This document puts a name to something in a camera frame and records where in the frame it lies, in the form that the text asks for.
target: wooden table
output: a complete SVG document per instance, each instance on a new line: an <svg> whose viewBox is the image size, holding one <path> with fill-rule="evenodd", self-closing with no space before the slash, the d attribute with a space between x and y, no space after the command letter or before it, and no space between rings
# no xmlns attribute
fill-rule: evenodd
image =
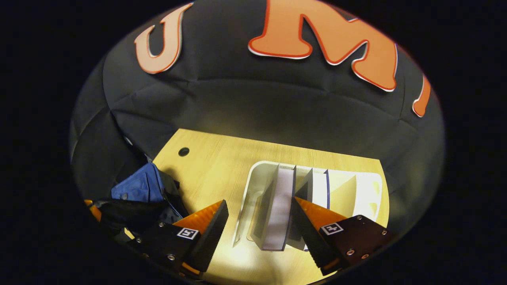
<svg viewBox="0 0 507 285"><path fill-rule="evenodd" d="M189 148L186 156L178 155ZM250 168L258 161L304 165L344 171L374 172L382 177L382 202L377 223L386 227L389 194L377 159L310 150L270 142L178 130L153 163L180 182L184 204L194 213L225 199L229 209L206 281L216 284L308 284L323 279L310 254L295 248L261 251L253 242L232 247L232 238Z"/></svg>

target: blue cloth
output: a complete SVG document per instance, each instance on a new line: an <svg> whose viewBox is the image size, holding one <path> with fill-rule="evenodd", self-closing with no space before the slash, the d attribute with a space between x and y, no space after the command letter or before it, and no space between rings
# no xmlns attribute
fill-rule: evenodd
<svg viewBox="0 0 507 285"><path fill-rule="evenodd" d="M164 184L155 164L149 162L111 189L113 199L139 202L163 201Z"/></svg>

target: black background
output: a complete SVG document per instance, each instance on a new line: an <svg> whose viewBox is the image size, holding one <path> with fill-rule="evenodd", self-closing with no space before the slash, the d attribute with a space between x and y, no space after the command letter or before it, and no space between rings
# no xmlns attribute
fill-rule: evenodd
<svg viewBox="0 0 507 285"><path fill-rule="evenodd" d="M110 1L4 4L7 115L15 130L13 198L3 199L6 277L13 283L168 282L155 268L105 239L73 184L69 119L80 87L124 35L183 2ZM333 2L409 51L442 104L447 165L435 200L390 250L338 282L491 284L500 262L503 215L498 178L502 143L503 48L498 4L412 1Z"/></svg>

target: orange letter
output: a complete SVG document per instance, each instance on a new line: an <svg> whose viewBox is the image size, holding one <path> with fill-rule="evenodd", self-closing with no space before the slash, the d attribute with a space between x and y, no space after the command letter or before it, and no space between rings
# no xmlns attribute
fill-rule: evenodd
<svg viewBox="0 0 507 285"><path fill-rule="evenodd" d="M347 21L317 0L267 0L264 31L248 43L248 49L263 56L308 57L312 47L301 37L303 18L329 64L340 64L367 44L363 57L352 62L354 73L385 91L396 88L396 44L361 20Z"/></svg>
<svg viewBox="0 0 507 285"><path fill-rule="evenodd" d="M429 84L426 76L422 76L422 89L419 98L414 100L412 103L412 111L419 117L422 118L426 112L426 106L428 105L429 94L431 92L431 85Z"/></svg>
<svg viewBox="0 0 507 285"><path fill-rule="evenodd" d="M160 73L171 68L176 62L182 49L183 12L192 4L189 3L174 10L160 21L164 24L164 48L159 55L154 56L150 51L149 36L155 25L137 36L134 40L135 54L142 70L150 74Z"/></svg>

